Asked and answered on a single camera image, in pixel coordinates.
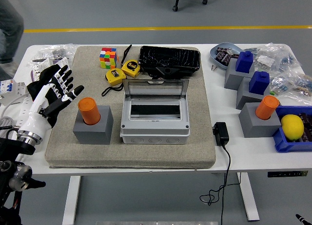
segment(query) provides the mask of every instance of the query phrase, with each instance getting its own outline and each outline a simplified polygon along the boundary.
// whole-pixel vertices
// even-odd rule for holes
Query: gray cube
[[[264,96],[267,96],[270,94],[270,87],[268,86],[266,90],[264,91],[264,94],[254,94],[249,92],[249,82],[251,78],[243,78],[242,82],[240,83],[240,86],[237,90],[237,96],[236,96],[236,109],[243,109],[245,103],[247,102],[261,102]]]
[[[238,115],[244,137],[271,137],[281,126],[276,112],[268,120],[259,119],[255,115],[259,104],[260,102],[246,103]]]
[[[237,58],[231,58],[228,69],[225,72],[224,88],[226,89],[238,90],[243,78],[252,78],[254,74],[254,63],[252,64],[249,73],[241,73],[235,71],[236,62]]]
[[[110,106],[97,106],[101,119],[97,124],[87,125],[78,110],[73,132],[80,144],[109,145],[113,129],[113,115]]]

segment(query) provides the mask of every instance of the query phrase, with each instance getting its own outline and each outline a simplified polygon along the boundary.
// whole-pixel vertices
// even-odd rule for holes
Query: tape measure
[[[111,86],[122,83],[123,79],[127,79],[127,76],[122,69],[114,68],[106,73],[106,79]]]
[[[137,63],[137,60],[128,60],[123,64],[121,69],[126,75],[136,78],[140,74],[141,67]]]

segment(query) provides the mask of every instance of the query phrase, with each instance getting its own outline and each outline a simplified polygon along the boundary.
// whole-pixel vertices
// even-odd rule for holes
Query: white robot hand
[[[18,131],[18,140],[31,144],[40,144],[47,130],[51,129],[61,110],[67,107],[84,89],[82,85],[73,88],[73,78],[67,66],[62,69],[53,65],[45,69],[39,81],[27,86],[34,103],[29,118]]]

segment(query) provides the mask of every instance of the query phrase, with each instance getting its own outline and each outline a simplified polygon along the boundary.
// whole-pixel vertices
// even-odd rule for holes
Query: lemon
[[[303,122],[298,115],[288,114],[281,119],[285,137],[289,140],[298,140],[304,131]]]

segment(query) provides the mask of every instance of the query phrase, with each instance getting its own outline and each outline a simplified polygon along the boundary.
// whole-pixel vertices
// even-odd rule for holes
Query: blue plastic bin
[[[312,115],[311,106],[279,106],[276,108],[276,113],[281,119],[287,114],[306,113]],[[288,142],[283,129],[280,127],[273,135],[275,141],[275,149],[280,153],[288,152],[302,152],[302,151],[312,151],[312,142]]]

